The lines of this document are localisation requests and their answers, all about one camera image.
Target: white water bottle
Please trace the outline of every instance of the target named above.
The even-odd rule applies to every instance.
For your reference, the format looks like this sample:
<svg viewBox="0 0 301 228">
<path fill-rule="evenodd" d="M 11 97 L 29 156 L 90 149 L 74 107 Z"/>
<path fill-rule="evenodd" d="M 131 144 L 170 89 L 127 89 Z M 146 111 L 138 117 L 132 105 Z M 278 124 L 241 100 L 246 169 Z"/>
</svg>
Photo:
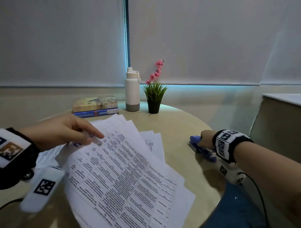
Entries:
<svg viewBox="0 0 301 228">
<path fill-rule="evenodd" d="M 140 109 L 140 74 L 131 67 L 126 71 L 126 110 L 136 112 Z"/>
</svg>

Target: book cover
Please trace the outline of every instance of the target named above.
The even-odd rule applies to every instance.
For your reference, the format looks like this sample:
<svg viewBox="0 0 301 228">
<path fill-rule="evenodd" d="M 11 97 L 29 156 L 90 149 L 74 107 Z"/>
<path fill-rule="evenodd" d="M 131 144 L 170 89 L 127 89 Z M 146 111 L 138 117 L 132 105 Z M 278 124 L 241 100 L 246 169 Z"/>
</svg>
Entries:
<svg viewBox="0 0 301 228">
<path fill-rule="evenodd" d="M 108 97 L 86 97 L 73 103 L 73 112 L 85 112 L 101 109 L 117 108 L 117 100 L 114 96 Z"/>
<path fill-rule="evenodd" d="M 106 116 L 112 114 L 118 114 L 119 108 L 114 109 L 101 109 L 101 110 L 93 110 L 93 111 L 86 111 L 86 112 L 74 112 L 73 114 L 80 117 L 80 118 L 89 118 L 95 116 Z"/>
</svg>

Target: cable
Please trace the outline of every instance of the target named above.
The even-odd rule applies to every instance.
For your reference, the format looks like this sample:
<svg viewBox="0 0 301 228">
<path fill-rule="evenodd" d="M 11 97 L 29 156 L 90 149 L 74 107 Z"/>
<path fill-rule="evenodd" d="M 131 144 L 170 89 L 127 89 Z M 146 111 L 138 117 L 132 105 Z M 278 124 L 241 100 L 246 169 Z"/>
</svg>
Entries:
<svg viewBox="0 0 301 228">
<path fill-rule="evenodd" d="M 257 186 L 256 182 L 255 182 L 248 174 L 246 174 L 246 173 L 244 173 L 244 172 L 239 172 L 238 174 L 245 174 L 245 175 L 246 175 L 247 177 L 249 177 L 249 178 L 251 179 L 251 181 L 253 181 L 253 183 L 255 184 L 255 186 L 256 186 L 256 188 L 257 188 L 257 190 L 258 190 L 258 193 L 259 193 L 259 195 L 260 195 L 262 205 L 263 205 L 263 211 L 264 211 L 264 215 L 265 215 L 266 227 L 269 228 L 270 225 L 269 225 L 269 222 L 268 222 L 268 215 L 267 215 L 267 213 L 266 213 L 265 204 L 264 204 L 264 201 L 263 201 L 263 197 L 262 197 L 262 195 L 261 195 L 261 192 L 260 192 L 260 190 L 259 190 L 259 187 Z"/>
<path fill-rule="evenodd" d="M 6 207 L 7 205 L 14 203 L 14 202 L 21 202 L 24 198 L 18 198 L 18 199 L 14 199 L 6 204 L 4 204 L 2 207 L 0 207 L 0 210 L 2 210 L 4 207 Z"/>
</svg>

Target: white device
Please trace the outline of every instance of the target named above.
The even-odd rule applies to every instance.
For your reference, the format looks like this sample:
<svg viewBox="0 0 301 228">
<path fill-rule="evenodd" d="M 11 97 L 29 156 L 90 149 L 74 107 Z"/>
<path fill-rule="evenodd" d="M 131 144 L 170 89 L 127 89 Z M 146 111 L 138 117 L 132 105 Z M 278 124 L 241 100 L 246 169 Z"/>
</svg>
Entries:
<svg viewBox="0 0 301 228">
<path fill-rule="evenodd" d="M 21 210 L 31 213 L 39 212 L 48 202 L 64 175 L 63 170 L 52 166 L 36 170 L 30 181 L 31 189 L 20 203 Z"/>
<path fill-rule="evenodd" d="M 136 112 L 140 109 L 140 74 L 131 67 L 126 71 L 126 110 Z"/>
<path fill-rule="evenodd" d="M 246 178 L 246 175 L 242 173 L 242 170 L 235 163 L 229 164 L 218 158 L 217 165 L 219 171 L 231 184 L 239 184 Z"/>
</svg>

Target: round table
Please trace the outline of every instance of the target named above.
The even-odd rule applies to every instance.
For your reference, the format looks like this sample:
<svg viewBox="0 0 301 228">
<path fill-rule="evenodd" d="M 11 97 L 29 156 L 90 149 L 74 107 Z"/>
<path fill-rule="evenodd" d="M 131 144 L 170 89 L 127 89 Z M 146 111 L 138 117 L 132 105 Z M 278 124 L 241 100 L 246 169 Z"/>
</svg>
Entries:
<svg viewBox="0 0 301 228">
<path fill-rule="evenodd" d="M 132 120 L 139 131 L 160 132 L 166 163 L 185 178 L 185 187 L 195 194 L 194 203 L 183 227 L 199 227 L 206 221 L 221 199 L 225 179 L 216 167 L 187 145 L 191 135 L 200 135 L 210 127 L 195 116 L 180 109 L 161 105 L 158 114 L 148 113 L 146 102 L 140 103 L 140 111 L 125 111 L 125 102 L 118 102 L 119 114 Z M 88 121 L 110 116 L 87 118 Z M 29 184 L 20 182 L 13 188 L 0 191 L 0 205 L 22 197 Z M 63 184 L 55 191 L 45 208 L 38 214 L 23 213 L 18 203 L 0 211 L 0 227 L 79 227 L 64 195 Z"/>
</svg>

